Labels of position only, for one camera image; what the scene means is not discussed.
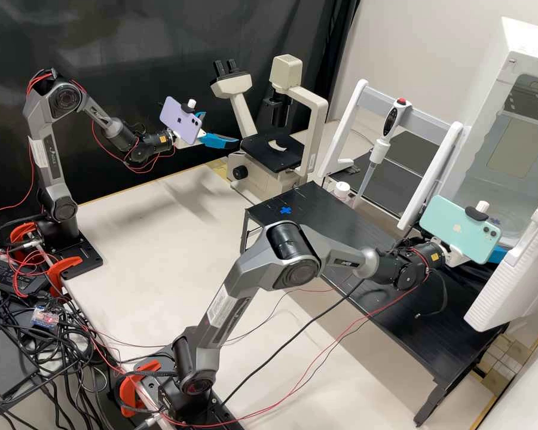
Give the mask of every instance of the white table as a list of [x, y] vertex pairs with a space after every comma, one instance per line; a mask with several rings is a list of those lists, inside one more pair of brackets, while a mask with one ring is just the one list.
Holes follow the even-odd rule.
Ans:
[[[96, 330], [129, 343], [167, 344], [186, 326], [199, 322], [238, 258], [243, 210], [248, 205], [205, 166], [82, 205], [80, 229], [102, 255], [104, 265], [65, 282], [65, 287]], [[279, 297], [278, 292], [260, 291], [234, 334], [261, 322]], [[309, 319], [286, 297], [269, 323], [222, 349], [216, 393], [227, 396]], [[281, 399], [332, 341], [318, 323], [312, 324], [238, 391], [228, 402], [231, 412], [239, 417]], [[119, 349], [122, 360], [157, 349], [106, 343]], [[363, 425], [410, 429], [412, 416], [338, 347], [299, 393], [275, 411], [242, 425], [256, 430], [361, 429]], [[171, 428], [164, 422], [160, 426]]]

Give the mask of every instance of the white knob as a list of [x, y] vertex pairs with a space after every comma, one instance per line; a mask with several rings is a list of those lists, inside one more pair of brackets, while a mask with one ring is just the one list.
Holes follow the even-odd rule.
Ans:
[[480, 200], [480, 202], [478, 202], [478, 204], [476, 205], [476, 210], [482, 213], [486, 213], [489, 207], [490, 203], [484, 200]]

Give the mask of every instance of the white label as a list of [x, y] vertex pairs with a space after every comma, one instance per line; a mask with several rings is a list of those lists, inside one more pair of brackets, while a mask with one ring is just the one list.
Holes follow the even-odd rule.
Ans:
[[309, 170], [313, 170], [313, 167], [315, 167], [315, 160], [317, 159], [317, 154], [313, 154], [311, 158], [309, 158]]
[[30, 147], [32, 148], [34, 163], [36, 163], [39, 168], [48, 167], [48, 157], [46, 157], [46, 151], [44, 150], [42, 140], [34, 140], [28, 136], [28, 142], [30, 142]]
[[207, 318], [209, 319], [209, 324], [214, 327], [220, 328], [227, 316], [229, 316], [233, 306], [237, 302], [237, 299], [231, 297], [227, 294], [225, 285], [221, 285], [221, 288], [215, 295], [215, 298], [211, 302], [209, 309], [207, 310]]

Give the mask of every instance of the mint green iphone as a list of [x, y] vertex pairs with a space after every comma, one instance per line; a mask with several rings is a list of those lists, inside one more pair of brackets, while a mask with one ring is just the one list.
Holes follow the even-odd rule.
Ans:
[[502, 234], [494, 224], [479, 220], [480, 212], [456, 205], [442, 196], [430, 199], [420, 226], [448, 245], [456, 246], [478, 264], [488, 261]]

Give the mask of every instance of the table leg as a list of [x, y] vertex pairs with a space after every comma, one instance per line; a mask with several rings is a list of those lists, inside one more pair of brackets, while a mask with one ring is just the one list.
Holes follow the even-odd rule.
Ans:
[[243, 254], [245, 252], [245, 248], [247, 247], [247, 236], [249, 235], [247, 231], [247, 227], [249, 226], [249, 212], [245, 211], [245, 215], [243, 216], [243, 230], [241, 231], [241, 244], [239, 245], [239, 252]]
[[440, 385], [437, 385], [429, 394], [428, 399], [414, 416], [414, 423], [420, 427], [433, 413], [438, 404], [447, 396], [447, 390]]

